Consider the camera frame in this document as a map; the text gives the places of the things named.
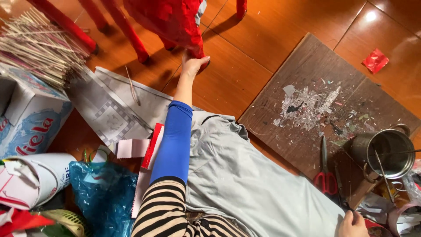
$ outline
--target striped sleeve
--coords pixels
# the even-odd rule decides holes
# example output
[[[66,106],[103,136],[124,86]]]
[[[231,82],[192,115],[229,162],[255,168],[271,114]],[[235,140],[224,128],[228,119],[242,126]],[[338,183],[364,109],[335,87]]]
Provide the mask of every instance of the striped sleeve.
[[[219,215],[204,215],[190,223],[185,201],[182,179],[165,176],[155,180],[143,196],[131,237],[247,237]]]

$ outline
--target blue arm sleeve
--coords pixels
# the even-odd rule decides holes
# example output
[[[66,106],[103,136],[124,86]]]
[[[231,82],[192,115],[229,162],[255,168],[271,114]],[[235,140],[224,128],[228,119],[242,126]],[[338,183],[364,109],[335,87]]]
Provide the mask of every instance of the blue arm sleeve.
[[[174,100],[168,106],[164,135],[155,158],[150,183],[164,176],[175,176],[187,184],[192,115],[192,108],[183,102]]]

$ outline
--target pot handle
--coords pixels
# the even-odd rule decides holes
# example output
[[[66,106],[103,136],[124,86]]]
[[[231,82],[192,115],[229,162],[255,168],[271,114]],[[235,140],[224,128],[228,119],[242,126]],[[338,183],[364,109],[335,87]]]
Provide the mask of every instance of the pot handle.
[[[368,176],[368,174],[367,174],[367,165],[368,165],[368,163],[366,162],[364,164],[364,168],[362,169],[362,173],[364,174],[365,180],[367,180],[369,183],[377,183],[379,180],[381,180],[382,177],[379,176],[379,179],[372,179],[372,178],[370,178]]]
[[[395,129],[395,128],[402,129],[407,137],[409,137],[411,135],[411,129],[409,129],[409,127],[406,126],[405,124],[392,125],[389,129]]]

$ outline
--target white bucket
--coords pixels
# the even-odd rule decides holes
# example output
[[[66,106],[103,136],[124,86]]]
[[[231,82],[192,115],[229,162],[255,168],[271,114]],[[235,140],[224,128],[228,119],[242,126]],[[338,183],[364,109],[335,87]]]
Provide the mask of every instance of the white bucket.
[[[36,172],[40,182],[40,189],[34,206],[48,202],[56,192],[69,185],[69,163],[76,161],[72,155],[67,153],[10,156],[7,159],[20,159]]]

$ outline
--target red tissue paper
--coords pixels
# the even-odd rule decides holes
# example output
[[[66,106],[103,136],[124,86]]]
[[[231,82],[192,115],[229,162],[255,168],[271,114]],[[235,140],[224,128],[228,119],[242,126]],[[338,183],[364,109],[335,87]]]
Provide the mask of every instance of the red tissue paper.
[[[364,61],[362,62],[373,74],[376,74],[382,69],[389,59],[376,48]]]

